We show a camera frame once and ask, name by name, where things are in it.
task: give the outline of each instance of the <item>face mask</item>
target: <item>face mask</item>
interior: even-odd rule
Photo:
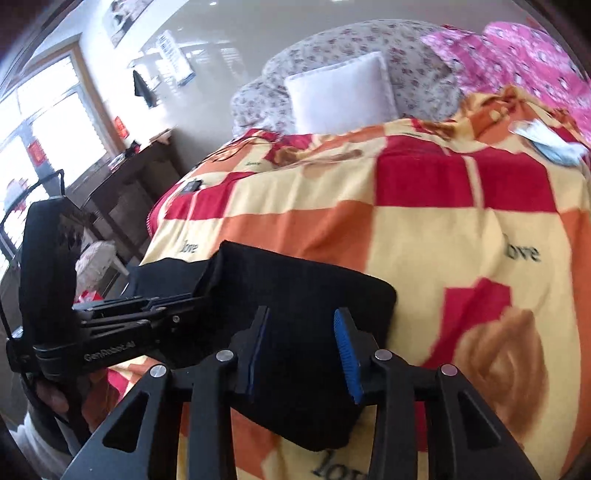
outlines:
[[[552,163],[563,167],[576,167],[589,153],[584,145],[565,142],[540,120],[518,121],[509,126],[509,131],[530,140]]]

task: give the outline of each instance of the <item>pink bedding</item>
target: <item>pink bedding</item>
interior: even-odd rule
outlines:
[[[505,85],[519,86],[550,107],[568,109],[591,141],[589,81],[548,34],[496,22],[482,35],[448,28],[422,41],[452,69],[464,94],[496,93]]]

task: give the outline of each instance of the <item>silver screw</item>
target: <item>silver screw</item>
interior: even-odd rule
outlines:
[[[164,365],[154,365],[150,368],[150,375],[154,378],[162,377],[166,373],[166,367]]]
[[[382,362],[387,362],[388,360],[392,359],[392,352],[390,350],[386,350],[381,348],[380,350],[376,350],[374,353],[374,357]]]
[[[452,364],[445,364],[441,366],[441,373],[448,377],[455,377],[457,375],[457,368]]]
[[[232,360],[232,358],[234,358],[234,352],[231,350],[220,350],[218,353],[216,353],[216,358],[220,362],[229,362]]]

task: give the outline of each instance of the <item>wooden desk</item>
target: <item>wooden desk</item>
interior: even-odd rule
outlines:
[[[182,176],[179,168],[178,158],[174,149],[169,145],[164,145],[160,142],[154,142],[145,147],[138,154],[127,160],[124,160],[116,170],[104,179],[104,181],[94,189],[89,195],[84,207],[86,210],[96,211],[101,218],[113,230],[116,237],[121,240],[131,254],[139,260],[143,258],[139,250],[141,245],[134,244],[129,236],[124,232],[120,225],[115,222],[111,216],[111,211],[119,202],[119,197],[125,186],[137,181],[145,190],[152,204],[156,203],[159,198],[172,186],[166,185],[163,188],[155,189],[147,180],[147,167],[154,162],[167,162],[173,166],[178,178]]]

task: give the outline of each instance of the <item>white sleeve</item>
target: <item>white sleeve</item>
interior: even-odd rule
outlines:
[[[28,413],[24,424],[19,425],[17,431],[11,434],[37,475],[47,480],[59,480],[72,461],[70,455],[58,452],[41,438]]]

